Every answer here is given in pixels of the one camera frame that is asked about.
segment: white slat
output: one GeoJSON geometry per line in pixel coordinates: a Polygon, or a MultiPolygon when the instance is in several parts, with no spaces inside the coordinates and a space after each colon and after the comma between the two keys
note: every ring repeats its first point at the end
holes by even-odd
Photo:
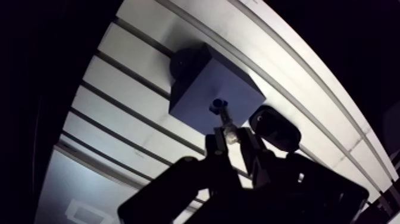
{"type": "Polygon", "coordinates": [[[142,185],[146,185],[149,183],[148,180],[142,178],[141,176],[138,176],[118,165],[116,165],[115,163],[108,161],[106,159],[104,159],[103,157],[93,153],[92,151],[88,150],[87,148],[85,148],[84,146],[78,144],[77,142],[75,142],[74,140],[68,138],[65,135],[61,135],[60,136],[60,140],[66,142],[67,144],[71,145],[74,149],[79,150],[83,153],[85,153],[86,155],[89,155],[90,157],[94,158],[97,161],[100,161],[102,164],[104,164],[105,166],[109,167],[110,169],[116,170],[120,173],[122,173],[125,176],[128,176],[130,178],[132,178],[132,180],[141,183],[142,185]]]}

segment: slatwall panel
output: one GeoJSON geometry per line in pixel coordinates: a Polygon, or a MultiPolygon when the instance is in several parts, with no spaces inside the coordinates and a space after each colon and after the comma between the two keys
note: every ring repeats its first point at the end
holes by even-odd
{"type": "MultiPolygon", "coordinates": [[[[184,155],[202,159],[204,135],[168,114],[173,83],[168,67],[173,52],[206,42],[246,71],[265,103],[299,128],[301,154],[366,187],[374,201],[398,176],[357,106],[307,44],[286,31],[290,27],[264,18],[292,45],[301,42],[296,51],[343,101],[390,176],[320,83],[231,2],[125,0],[87,68],[61,140],[143,185],[184,155]]],[[[279,157],[286,155],[267,145],[279,157]]],[[[237,144],[229,157],[242,185],[251,187],[237,144]]],[[[207,199],[201,191],[192,207],[207,199]]]]}

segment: block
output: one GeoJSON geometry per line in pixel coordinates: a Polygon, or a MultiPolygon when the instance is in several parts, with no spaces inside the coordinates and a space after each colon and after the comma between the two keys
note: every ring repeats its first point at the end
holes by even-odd
{"type": "Polygon", "coordinates": [[[219,116],[210,111],[215,99],[228,102],[236,126],[242,126],[265,101],[248,74],[205,43],[178,51],[171,59],[170,71],[176,81],[169,113],[204,135],[222,125],[219,116]]]}

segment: dark background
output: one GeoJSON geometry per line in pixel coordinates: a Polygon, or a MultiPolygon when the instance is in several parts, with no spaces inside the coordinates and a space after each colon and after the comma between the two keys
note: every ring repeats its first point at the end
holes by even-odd
{"type": "MultiPolygon", "coordinates": [[[[399,2],[267,3],[327,64],[383,141],[385,111],[400,100],[399,2]]],[[[121,0],[2,2],[2,222],[32,222],[52,145],[120,4],[121,0]]]]}

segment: white surface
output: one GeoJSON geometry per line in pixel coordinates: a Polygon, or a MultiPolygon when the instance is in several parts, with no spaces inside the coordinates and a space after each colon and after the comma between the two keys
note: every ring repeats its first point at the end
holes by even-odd
{"type": "Polygon", "coordinates": [[[400,213],[398,213],[388,224],[400,224],[400,213]]]}

